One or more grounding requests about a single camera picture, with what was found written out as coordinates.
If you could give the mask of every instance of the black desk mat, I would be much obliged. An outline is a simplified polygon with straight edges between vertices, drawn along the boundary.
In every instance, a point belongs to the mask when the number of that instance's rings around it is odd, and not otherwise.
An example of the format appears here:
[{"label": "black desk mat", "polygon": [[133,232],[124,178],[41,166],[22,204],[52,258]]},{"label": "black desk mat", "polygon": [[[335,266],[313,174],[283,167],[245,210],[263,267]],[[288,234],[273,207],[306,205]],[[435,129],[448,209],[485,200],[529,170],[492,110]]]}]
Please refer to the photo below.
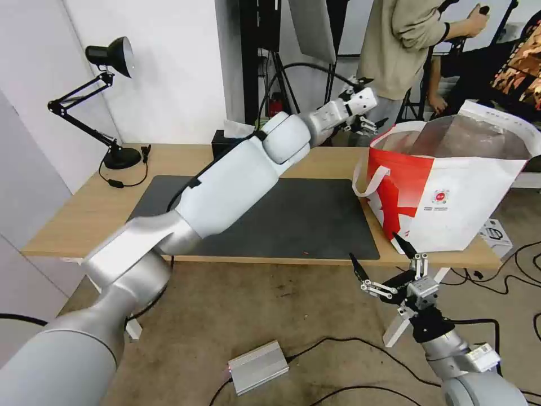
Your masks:
[{"label": "black desk mat", "polygon": [[[189,179],[155,176],[130,219],[164,213]],[[351,181],[280,179],[234,225],[207,237],[189,255],[349,259],[349,252],[358,259],[379,259]]]}]

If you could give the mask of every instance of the lamp arm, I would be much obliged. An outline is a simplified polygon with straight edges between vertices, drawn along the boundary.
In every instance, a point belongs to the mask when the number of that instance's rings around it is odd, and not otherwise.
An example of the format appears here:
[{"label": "lamp arm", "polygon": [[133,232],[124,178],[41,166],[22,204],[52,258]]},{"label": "lamp arm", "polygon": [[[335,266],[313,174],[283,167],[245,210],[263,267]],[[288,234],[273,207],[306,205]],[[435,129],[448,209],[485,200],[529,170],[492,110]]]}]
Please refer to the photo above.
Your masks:
[{"label": "lamp arm", "polygon": [[[51,113],[56,114],[57,116],[63,118],[64,120],[68,121],[69,123],[73,124],[75,127],[79,128],[80,130],[86,132],[88,135],[91,135],[93,138],[97,139],[98,141],[104,143],[109,148],[114,149],[117,145],[115,139],[111,139],[107,137],[106,135],[102,134],[101,132],[90,128],[85,123],[81,122],[80,120],[76,119],[73,116],[70,116],[68,113],[68,110],[71,107],[76,106],[79,103],[82,103],[83,101],[91,98],[92,96],[102,92],[103,90],[109,88],[113,84],[113,77],[114,74],[111,72],[103,72],[96,76],[94,79],[92,79],[90,82],[85,83],[84,85],[78,87],[77,89],[71,91],[70,93],[62,96],[60,99],[52,100],[49,103],[47,103],[47,107]],[[98,81],[103,81],[105,83],[104,86],[88,93],[87,95],[81,96],[77,98],[74,102],[71,104],[64,106],[62,103],[65,103],[68,101],[71,96],[73,96],[76,93],[79,93],[80,91],[86,89],[87,87],[93,85],[94,83]]]}]

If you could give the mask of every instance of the logo on bag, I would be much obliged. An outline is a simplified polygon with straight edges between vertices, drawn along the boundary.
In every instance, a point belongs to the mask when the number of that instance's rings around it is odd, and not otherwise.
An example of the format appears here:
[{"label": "logo on bag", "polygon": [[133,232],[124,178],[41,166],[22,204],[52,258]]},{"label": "logo on bag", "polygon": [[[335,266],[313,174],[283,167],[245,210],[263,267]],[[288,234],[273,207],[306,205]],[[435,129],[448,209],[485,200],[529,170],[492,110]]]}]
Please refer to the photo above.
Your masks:
[{"label": "logo on bag", "polygon": [[449,190],[436,190],[432,197],[432,203],[434,204],[446,204],[449,199]]}]

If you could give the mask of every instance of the floor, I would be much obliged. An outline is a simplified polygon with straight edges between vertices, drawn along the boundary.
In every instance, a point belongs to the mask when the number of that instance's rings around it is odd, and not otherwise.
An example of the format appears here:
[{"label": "floor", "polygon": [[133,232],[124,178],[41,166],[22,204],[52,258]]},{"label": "floor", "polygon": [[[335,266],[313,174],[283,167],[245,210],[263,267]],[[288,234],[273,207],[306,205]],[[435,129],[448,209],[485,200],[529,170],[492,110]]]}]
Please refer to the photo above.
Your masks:
[{"label": "floor", "polygon": [[[494,217],[502,221],[515,247],[541,240],[541,195],[512,190]],[[541,279],[531,264],[541,245],[524,250],[519,261]],[[384,281],[395,269],[368,270]],[[509,261],[488,285],[503,289],[503,276],[517,274]],[[450,274],[447,282],[460,281]],[[501,296],[471,283],[443,286],[439,307],[453,319],[493,317],[502,326],[504,376],[525,390],[541,392],[541,343],[532,317],[541,311],[537,288],[510,281]],[[89,305],[96,293],[88,280],[64,311]],[[140,318],[138,342],[126,342],[123,362],[104,400],[106,406],[208,405],[228,378],[227,361],[277,339],[286,355],[324,336],[359,336],[381,344],[395,314],[359,289],[349,267],[177,263],[169,288],[154,309]],[[460,326],[471,343],[494,343],[491,326]],[[408,332],[391,353],[417,375],[436,380],[423,352]],[[377,350],[357,343],[324,343],[296,359],[287,374],[239,398],[229,384],[215,405],[308,406],[343,386],[379,385],[404,393],[423,406],[444,406],[439,390],[417,382]],[[409,405],[397,395],[375,390],[343,392],[322,403],[340,405]]]}]

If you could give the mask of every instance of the red fire extinguisher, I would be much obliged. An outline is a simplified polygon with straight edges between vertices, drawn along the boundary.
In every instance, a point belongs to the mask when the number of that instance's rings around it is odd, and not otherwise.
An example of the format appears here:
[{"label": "red fire extinguisher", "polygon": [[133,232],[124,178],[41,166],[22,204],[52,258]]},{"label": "red fire extinguisher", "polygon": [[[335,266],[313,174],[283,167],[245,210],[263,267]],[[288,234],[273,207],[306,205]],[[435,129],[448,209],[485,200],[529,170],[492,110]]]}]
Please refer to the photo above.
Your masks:
[{"label": "red fire extinguisher", "polygon": [[274,117],[280,113],[280,111],[283,111],[282,94],[275,92],[272,94],[269,102],[269,117]]}]

